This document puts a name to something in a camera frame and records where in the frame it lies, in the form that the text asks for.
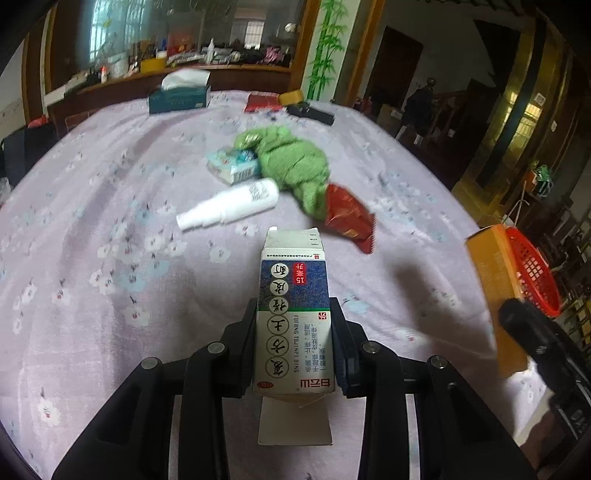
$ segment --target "bamboo decal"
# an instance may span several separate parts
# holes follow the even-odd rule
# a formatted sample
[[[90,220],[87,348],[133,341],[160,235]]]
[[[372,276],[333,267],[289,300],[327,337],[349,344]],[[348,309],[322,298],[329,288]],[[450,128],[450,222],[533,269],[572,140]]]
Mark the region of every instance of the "bamboo decal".
[[[316,55],[312,62],[308,100],[319,100],[326,86],[332,82],[336,73],[332,55],[335,51],[344,51],[340,37],[347,27],[339,24],[343,17],[349,15],[343,0],[324,0],[321,5],[324,19],[320,27],[320,37],[316,45]]]

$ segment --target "metal bolt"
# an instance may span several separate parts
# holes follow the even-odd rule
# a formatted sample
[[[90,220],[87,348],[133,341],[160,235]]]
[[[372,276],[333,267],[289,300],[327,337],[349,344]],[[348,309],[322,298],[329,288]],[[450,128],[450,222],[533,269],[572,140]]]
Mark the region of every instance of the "metal bolt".
[[[225,349],[226,345],[224,345],[222,342],[212,342],[207,346],[207,351],[214,355],[222,353]]]
[[[154,356],[149,356],[144,358],[140,365],[144,370],[152,370],[156,365],[158,365],[158,359]]]
[[[447,358],[441,355],[433,355],[431,357],[431,364],[435,368],[445,368],[447,367]]]
[[[370,340],[369,342],[364,342],[363,345],[361,345],[361,348],[366,353],[378,353],[379,347],[379,343],[374,342],[373,340]]]

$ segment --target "red plastic basket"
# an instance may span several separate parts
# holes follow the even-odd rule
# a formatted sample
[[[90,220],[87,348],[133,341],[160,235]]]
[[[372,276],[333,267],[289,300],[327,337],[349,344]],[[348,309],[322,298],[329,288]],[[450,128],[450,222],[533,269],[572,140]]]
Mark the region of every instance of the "red plastic basket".
[[[537,248],[517,228],[509,227],[506,234],[519,268],[519,282],[525,298],[548,317],[557,317],[560,297],[552,272]]]

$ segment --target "red packet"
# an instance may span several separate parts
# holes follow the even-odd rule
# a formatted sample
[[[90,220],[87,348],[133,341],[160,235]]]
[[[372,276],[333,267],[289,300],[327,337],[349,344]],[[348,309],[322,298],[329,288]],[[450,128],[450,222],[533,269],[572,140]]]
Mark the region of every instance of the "red packet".
[[[256,110],[260,110],[263,108],[268,108],[270,110],[273,110],[274,112],[276,112],[277,110],[281,110],[283,106],[279,103],[279,95],[277,95],[276,93],[251,93],[248,96],[248,101],[246,102],[246,107],[244,111],[255,112]]]
[[[374,215],[347,189],[334,183],[326,187],[324,224],[350,238],[363,253],[370,254],[373,251]]]

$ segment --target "green towel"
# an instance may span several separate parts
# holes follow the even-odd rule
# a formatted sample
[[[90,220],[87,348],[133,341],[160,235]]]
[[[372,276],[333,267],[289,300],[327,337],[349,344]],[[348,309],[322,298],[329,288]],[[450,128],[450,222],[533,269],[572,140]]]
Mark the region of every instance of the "green towel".
[[[291,189],[306,214],[325,219],[324,194],[330,172],[321,149],[294,137],[285,127],[247,130],[236,137],[234,147],[254,149],[264,177],[275,180],[280,190]]]

